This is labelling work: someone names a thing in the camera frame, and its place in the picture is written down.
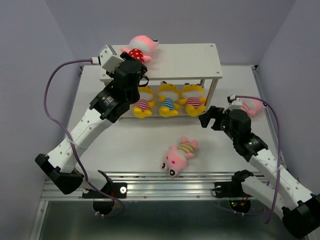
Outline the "pink frog toy polka dots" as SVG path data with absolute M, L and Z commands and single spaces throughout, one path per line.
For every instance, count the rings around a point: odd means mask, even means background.
M 159 41 L 157 39 L 152 39 L 147 35 L 138 35 L 129 42 L 127 47 L 122 47 L 120 51 L 128 53 L 131 57 L 145 64 L 152 61 L 152 56 L 158 45 Z

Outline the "yellow frog toy red stripes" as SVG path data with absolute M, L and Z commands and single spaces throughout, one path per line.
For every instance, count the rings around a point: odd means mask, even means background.
M 191 117 L 201 115 L 205 110 L 205 91 L 198 84 L 185 83 L 181 90 L 181 105 L 185 106 L 186 113 Z

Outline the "yellow frog toy blue stripes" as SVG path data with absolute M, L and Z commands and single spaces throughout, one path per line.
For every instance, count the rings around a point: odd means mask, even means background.
M 172 83 L 162 81 L 157 93 L 159 96 L 159 114 L 165 118 L 178 116 L 180 92 L 177 87 Z

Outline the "yellow frog toy pink stripes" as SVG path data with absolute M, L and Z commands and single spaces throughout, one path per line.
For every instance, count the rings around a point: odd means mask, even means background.
M 135 117 L 144 119 L 151 116 L 151 109 L 155 106 L 154 92 L 149 86 L 139 87 L 139 100 L 133 104 L 132 112 Z

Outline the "pink frog toy orange stripes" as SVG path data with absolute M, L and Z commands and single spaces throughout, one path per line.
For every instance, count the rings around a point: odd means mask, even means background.
M 180 138 L 178 145 L 172 145 L 164 157 L 161 169 L 176 177 L 188 165 L 188 160 L 195 157 L 198 148 L 196 139 L 189 140 L 186 136 Z

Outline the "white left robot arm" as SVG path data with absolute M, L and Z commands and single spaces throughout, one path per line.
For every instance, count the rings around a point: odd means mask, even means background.
M 65 62 L 58 66 L 54 73 L 64 66 L 75 63 L 100 65 L 112 80 L 93 98 L 72 131 L 68 131 L 61 122 L 47 114 L 51 121 L 63 129 L 66 136 L 49 153 L 40 153 L 35 158 L 35 162 L 65 195 L 71 194 L 81 188 L 83 183 L 87 183 L 88 189 L 93 189 L 100 197 L 106 197 L 111 193 L 109 178 L 101 174 L 98 177 L 100 180 L 92 185 L 80 161 L 80 156 L 101 133 L 140 99 L 138 88 L 141 86 L 141 79 L 146 77 L 148 69 L 140 60 L 126 52 L 113 55 L 109 50 L 104 49 L 99 57 Z

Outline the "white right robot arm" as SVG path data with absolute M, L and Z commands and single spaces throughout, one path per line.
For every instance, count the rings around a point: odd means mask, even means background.
M 251 118 L 240 109 L 226 110 L 211 106 L 199 117 L 206 128 L 211 119 L 214 131 L 223 131 L 235 151 L 266 177 L 273 188 L 260 182 L 252 173 L 243 170 L 230 182 L 235 195 L 248 194 L 282 220 L 284 227 L 297 239 L 302 239 L 320 226 L 320 196 L 314 194 L 278 164 L 267 144 L 252 132 Z

